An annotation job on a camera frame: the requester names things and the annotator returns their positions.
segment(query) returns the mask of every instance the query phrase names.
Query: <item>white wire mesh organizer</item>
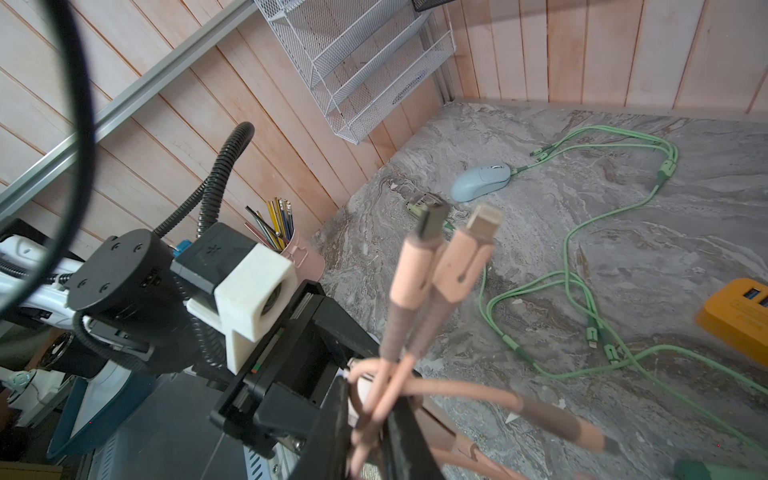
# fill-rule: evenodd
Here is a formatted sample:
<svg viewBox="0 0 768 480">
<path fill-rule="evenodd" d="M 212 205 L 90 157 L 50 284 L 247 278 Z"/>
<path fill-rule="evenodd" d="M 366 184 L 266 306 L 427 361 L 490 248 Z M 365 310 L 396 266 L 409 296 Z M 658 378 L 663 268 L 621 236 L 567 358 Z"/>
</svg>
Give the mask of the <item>white wire mesh organizer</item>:
<svg viewBox="0 0 768 480">
<path fill-rule="evenodd" d="M 257 4 L 334 133 L 354 144 L 455 51 L 450 20 L 436 27 L 411 0 Z"/>
</svg>

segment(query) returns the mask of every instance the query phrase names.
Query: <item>aluminum rail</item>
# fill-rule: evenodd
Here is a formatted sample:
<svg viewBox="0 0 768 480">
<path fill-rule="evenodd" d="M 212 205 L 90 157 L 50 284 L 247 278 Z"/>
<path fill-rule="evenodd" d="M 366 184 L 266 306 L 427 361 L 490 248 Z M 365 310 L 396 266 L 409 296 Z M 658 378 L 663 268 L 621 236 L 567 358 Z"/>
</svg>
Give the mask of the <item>aluminum rail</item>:
<svg viewBox="0 0 768 480">
<path fill-rule="evenodd" d="M 102 141 L 160 90 L 259 9 L 254 0 L 234 0 L 208 23 L 96 114 L 96 142 Z M 15 214 L 74 163 L 74 135 L 49 151 L 0 194 L 0 220 Z"/>
</svg>

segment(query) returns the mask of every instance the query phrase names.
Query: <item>computer mouse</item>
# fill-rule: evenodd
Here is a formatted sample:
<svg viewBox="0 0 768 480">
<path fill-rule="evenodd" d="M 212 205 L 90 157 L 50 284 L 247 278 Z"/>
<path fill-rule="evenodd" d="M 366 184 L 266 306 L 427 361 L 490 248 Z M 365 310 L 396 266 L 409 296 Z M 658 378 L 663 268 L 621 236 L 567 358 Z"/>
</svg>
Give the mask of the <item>computer mouse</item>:
<svg viewBox="0 0 768 480">
<path fill-rule="evenodd" d="M 506 187 L 511 171 L 504 164 L 470 168 L 459 175 L 451 188 L 451 197 L 457 202 L 469 202 L 481 195 Z"/>
</svg>

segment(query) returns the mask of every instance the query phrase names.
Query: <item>pencil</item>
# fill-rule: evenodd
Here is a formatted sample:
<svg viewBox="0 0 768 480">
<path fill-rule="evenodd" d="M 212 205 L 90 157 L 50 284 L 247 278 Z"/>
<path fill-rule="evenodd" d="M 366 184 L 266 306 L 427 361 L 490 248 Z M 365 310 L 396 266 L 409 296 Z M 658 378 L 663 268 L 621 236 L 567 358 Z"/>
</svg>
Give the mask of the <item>pencil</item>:
<svg viewBox="0 0 768 480">
<path fill-rule="evenodd" d="M 275 250 L 275 247 L 274 247 L 274 245 L 272 245 L 272 242 L 270 242 L 269 240 L 267 240 L 267 239 L 266 239 L 266 237 L 264 236 L 264 234 L 263 234 L 263 233 L 261 233 L 260 231 L 258 231 L 257 227 L 254 227 L 252 224 L 250 224 L 250 223 L 248 223 L 248 222 L 244 222 L 244 225 L 245 225 L 245 227 L 246 227 L 248 230 L 250 230 L 250 232 L 251 232 L 251 233 L 252 233 L 254 236 L 256 236 L 256 238 L 257 238 L 257 239 L 259 239 L 259 241 L 260 241 L 261 243 L 263 243 L 263 244 L 264 244 L 264 246 L 265 246 L 265 247 L 267 247 L 267 248 L 269 248 L 269 249 L 271 249 L 271 250 Z"/>
<path fill-rule="evenodd" d="M 280 247 L 277 243 L 277 233 L 272 230 L 272 228 L 270 228 L 270 226 L 264 221 L 264 219 L 261 217 L 261 214 L 258 211 L 254 212 L 253 209 L 248 206 L 246 206 L 245 209 L 248 210 L 248 213 L 253 216 L 257 226 L 264 233 L 264 236 L 270 241 L 270 245 L 276 249 L 279 249 Z"/>
<path fill-rule="evenodd" d="M 277 217 L 277 223 L 280 225 L 280 232 L 283 234 L 283 241 L 288 244 L 290 239 L 288 238 L 288 230 L 286 229 L 285 224 L 283 223 L 283 213 L 280 211 L 280 198 L 275 197 L 275 200 L 273 201 L 272 205 L 275 209 L 275 217 Z"/>
<path fill-rule="evenodd" d="M 277 215 L 275 213 L 275 206 L 273 204 L 273 201 L 268 201 L 266 203 L 266 207 L 270 209 L 270 217 L 272 217 L 272 225 L 275 226 L 275 233 L 277 235 L 277 244 L 280 246 L 280 249 L 285 248 L 285 243 L 283 243 L 283 239 L 280 238 L 280 234 L 283 232 L 283 229 L 280 228 L 280 223 L 277 221 Z"/>
<path fill-rule="evenodd" d="M 283 226 L 286 229 L 286 232 L 288 233 L 286 237 L 286 241 L 291 241 L 291 232 L 290 232 L 290 225 L 288 224 L 288 215 L 286 213 L 286 201 L 282 198 L 280 199 L 280 215 L 283 217 Z"/>
<path fill-rule="evenodd" d="M 286 209 L 288 210 L 288 227 L 290 228 L 290 237 L 293 239 L 293 212 L 290 209 L 290 202 L 286 202 Z"/>
</svg>

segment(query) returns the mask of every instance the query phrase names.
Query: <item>black corrugated cable conduit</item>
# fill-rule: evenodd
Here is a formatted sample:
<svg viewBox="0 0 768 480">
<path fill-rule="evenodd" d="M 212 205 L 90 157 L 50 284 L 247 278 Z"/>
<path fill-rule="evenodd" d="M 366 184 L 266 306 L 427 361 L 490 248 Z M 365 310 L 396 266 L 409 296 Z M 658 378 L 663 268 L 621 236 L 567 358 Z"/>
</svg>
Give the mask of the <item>black corrugated cable conduit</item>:
<svg viewBox="0 0 768 480">
<path fill-rule="evenodd" d="M 24 268 L 23 266 L 16 265 L 15 263 L 11 263 L 7 261 L 6 259 L 0 258 L 0 272 L 5 273 L 6 275 L 13 276 L 14 278 L 27 278 L 29 276 L 29 270 Z M 69 280 L 69 277 L 71 277 L 71 273 L 65 273 L 63 275 L 58 275 L 57 273 L 52 273 L 51 275 L 48 275 L 43 279 L 43 284 L 52 285 L 53 283 L 56 283 L 56 280 L 58 279 L 58 282 L 62 285 L 67 283 L 67 280 Z"/>
<path fill-rule="evenodd" d="M 200 198 L 196 199 L 198 195 L 202 196 L 202 205 L 200 207 L 200 216 L 197 221 L 197 237 L 200 238 L 200 235 L 205 233 L 211 225 L 219 220 L 221 203 L 224 198 L 224 191 L 227 189 L 227 181 L 232 173 L 232 168 L 235 165 L 235 161 L 237 161 L 248 146 L 250 140 L 253 138 L 254 131 L 253 124 L 247 121 L 235 127 L 219 151 L 219 155 L 214 162 L 214 167 L 211 169 L 208 178 L 194 191 L 194 193 L 192 193 L 192 195 L 190 195 L 187 201 L 185 201 L 184 204 L 182 204 L 176 212 L 168 218 L 168 220 L 163 222 L 163 225 L 166 223 L 170 224 L 171 220 L 175 220 L 174 216 L 177 214 L 179 214 L 179 218 L 174 225 L 184 218 L 189 211 L 197 205 L 197 202 L 200 201 Z M 187 206 L 188 211 L 183 215 L 180 214 L 182 207 L 187 203 L 190 205 Z M 155 230 L 155 233 L 157 233 L 163 225 L 160 225 Z M 189 295 L 184 291 L 184 288 L 178 281 L 177 286 L 184 295 L 184 299 L 188 300 Z M 200 353 L 205 362 L 215 369 L 226 368 L 227 353 L 219 340 L 220 334 L 213 327 L 194 315 L 190 315 L 190 321 L 192 323 L 192 331 L 197 340 L 197 345 L 200 346 Z"/>
<path fill-rule="evenodd" d="M 96 352 L 99 356 L 111 360 L 125 369 L 129 369 L 136 373 L 150 373 L 149 367 L 142 359 L 133 356 L 130 353 L 114 350 L 109 345 L 96 340 L 85 329 L 83 320 L 83 312 L 76 312 L 72 317 L 72 332 L 74 333 L 74 337 L 85 344 L 86 347 Z"/>
<path fill-rule="evenodd" d="M 197 238 L 200 238 L 208 227 L 219 220 L 221 202 L 224 199 L 224 190 L 227 189 L 232 168 L 253 138 L 254 131 L 253 124 L 244 121 L 235 127 L 219 151 L 219 156 L 216 157 L 214 167 L 205 183 L 200 216 L 197 221 Z"/>
<path fill-rule="evenodd" d="M 173 230 L 179 222 L 181 222 L 184 217 L 190 214 L 192 209 L 194 209 L 198 203 L 200 203 L 200 200 L 203 199 L 203 192 L 205 191 L 205 183 L 207 180 L 203 180 L 203 183 L 200 184 L 198 188 L 195 189 L 194 192 L 176 209 L 175 212 L 173 212 L 163 223 L 157 226 L 156 229 L 152 230 L 155 235 L 157 235 L 160 238 L 165 237 L 168 235 L 168 232 Z"/>
</svg>

